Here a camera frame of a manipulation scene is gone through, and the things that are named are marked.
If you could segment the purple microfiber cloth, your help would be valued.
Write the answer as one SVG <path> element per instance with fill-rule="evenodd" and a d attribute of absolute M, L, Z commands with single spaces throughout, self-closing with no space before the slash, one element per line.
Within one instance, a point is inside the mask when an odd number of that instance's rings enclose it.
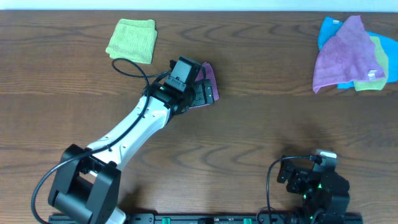
<path fill-rule="evenodd" d="M 218 101 L 220 96 L 213 68 L 209 63 L 203 63 L 194 82 L 195 99 L 189 108 L 207 106 Z"/>

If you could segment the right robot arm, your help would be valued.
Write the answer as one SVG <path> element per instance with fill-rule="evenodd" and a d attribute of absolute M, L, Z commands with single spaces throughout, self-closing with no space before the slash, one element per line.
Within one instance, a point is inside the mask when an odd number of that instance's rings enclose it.
<path fill-rule="evenodd" d="M 343 223 L 348 207 L 349 182 L 335 172 L 337 159 L 310 155 L 311 169 L 296 166 L 295 156 L 283 156 L 277 181 L 289 193 L 302 196 L 302 207 L 288 214 L 286 223 Z"/>

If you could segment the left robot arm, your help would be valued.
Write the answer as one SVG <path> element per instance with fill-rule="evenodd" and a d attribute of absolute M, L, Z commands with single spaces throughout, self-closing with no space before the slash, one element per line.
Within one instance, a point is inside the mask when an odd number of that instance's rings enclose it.
<path fill-rule="evenodd" d="M 168 77 L 144 88 L 136 107 L 101 139 L 69 146 L 52 173 L 48 203 L 75 223 L 126 223 L 117 207 L 121 172 L 139 148 L 178 114 L 218 100 L 216 82 Z"/>

